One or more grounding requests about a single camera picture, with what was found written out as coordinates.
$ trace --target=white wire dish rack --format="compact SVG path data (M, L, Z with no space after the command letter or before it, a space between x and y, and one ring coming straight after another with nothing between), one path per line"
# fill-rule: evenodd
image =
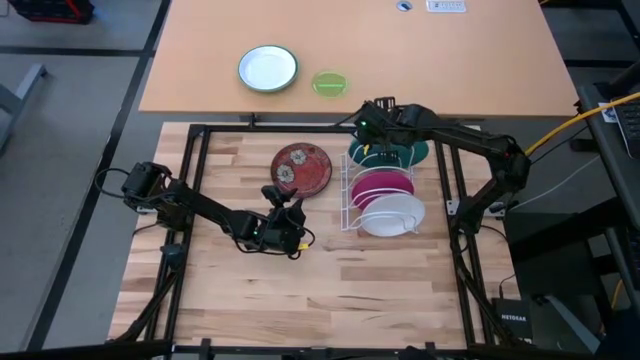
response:
M363 145L360 145L354 151L355 154L358 154L359 151L364 151ZM352 219L351 212L354 209L358 209L358 204L362 202L366 202L371 199L378 198L380 196L386 196L390 194L407 194L413 195L410 192L397 188L376 188L372 190L363 191L356 195L355 198L352 199L352 190L353 187L358 183L358 180L367 174L371 174L377 171L390 170L394 172L402 173L407 176L407 178L413 184L413 174L414 169L412 164L413 158L415 156L415 149L411 148L411 156L407 164L402 163L402 158L397 158L397 165L390 164L388 166L375 166L375 167L364 167L362 164L371 159L373 157L378 156L377 153L370 154L365 156L360 162L355 162L351 156L349 156L349 151L346 151L342 155L340 155L340 191L341 191L341 204L340 204L340 227L342 231L356 230L366 222L375 221L376 219L385 219L385 218L398 218L401 219L404 223L405 230L411 231L413 233L418 233L418 225L419 221L409 212L402 211L376 211L364 214L362 212L359 216Z

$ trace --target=white plate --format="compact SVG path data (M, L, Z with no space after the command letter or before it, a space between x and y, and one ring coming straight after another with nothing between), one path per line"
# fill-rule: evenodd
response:
M413 231L425 215L424 203L407 194L391 194L373 200L362 212L362 228L375 236L398 236Z
M287 49L260 46L244 54L238 64L240 80L255 91L274 92L293 82L298 62Z

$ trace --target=dish rack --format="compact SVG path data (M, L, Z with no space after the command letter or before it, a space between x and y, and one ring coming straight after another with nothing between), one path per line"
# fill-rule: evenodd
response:
M353 157L355 157L355 155L358 154L359 151L363 150L363 148L364 148L363 145L358 146L354 151ZM401 189L377 188L373 190L364 191L358 194L354 199L351 198L351 190L353 189L353 186L357 183L358 179L360 179L363 175L380 171L380 170L393 170L397 172L402 172L404 175L406 175L409 178L409 180L413 184L413 174L414 174L413 168L414 167L412 165L409 165L413 162L413 157L415 155L415 149L413 147L411 148L411 156L406 166L403 166L404 164L402 164L402 159L400 157L397 158L398 160L397 166L389 165L389 166L375 166L375 167L369 167L369 168L362 166L362 164L365 161L373 157L376 157L378 155L379 155L378 153L367 155L360 162L355 162L353 158L349 156L349 151L346 151L340 155L340 191L341 191L340 228L342 231L356 230L360 228L367 221L372 221L372 220L381 219L381 218L395 217L403 220L403 222L405 223L405 228L407 230L417 234L418 224L417 224L416 218L409 213L398 212L398 211L378 211L378 212L374 212L367 215L361 214L355 219L353 220L351 219L351 210L358 209L358 206L356 205L356 200L367 201L368 199L372 199L374 197L384 196L384 195L380 195L379 193L380 191L389 191L389 193L386 193L385 195L389 195L392 193L402 193L402 194L413 195L410 192L406 190L401 190ZM406 226L405 219L407 217L414 219L413 225L410 226L410 228L407 228Z

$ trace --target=wooden table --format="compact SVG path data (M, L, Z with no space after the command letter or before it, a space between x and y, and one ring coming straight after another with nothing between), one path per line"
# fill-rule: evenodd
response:
M154 161L175 174L180 168L189 124L165 123ZM300 138L282 133L214 133L201 192L230 208L266 213L260 187L271 183L275 153ZM330 184L305 200L306 226L317 235L297 261L240 253L215 224L196 218L176 326L176 342L197 345L211 338L218 346L326 346L404 348L433 341L438 348L464 348L449 233L433 144L415 168L416 196L427 216L420 234L372 237L340 231L339 155L347 134L305 134L331 157ZM194 176L196 146L190 179ZM447 166L452 169L450 160ZM489 178L486 161L462 151L467 189L477 191ZM142 216L138 226L155 221ZM485 224L502 229L498 221ZM110 337L121 334L153 293L165 231L152 228L133 239ZM508 245L497 233L477 235L489 298L514 270ZM517 297L515 279L505 283ZM481 341L478 310L471 307ZM159 325L166 322L166 307Z
M572 116L569 74L537 0L466 0L464 14L411 0L176 0L140 104L149 112L352 113L395 96L443 116ZM242 85L250 49L277 44L298 58L277 94ZM313 76L333 70L347 93L327 99Z

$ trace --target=red decorative plate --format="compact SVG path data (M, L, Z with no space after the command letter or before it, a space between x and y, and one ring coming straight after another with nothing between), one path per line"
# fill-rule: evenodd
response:
M271 179L283 192L297 188L294 197L307 198L322 191L329 183L331 160L324 150L313 144L291 144L273 158Z

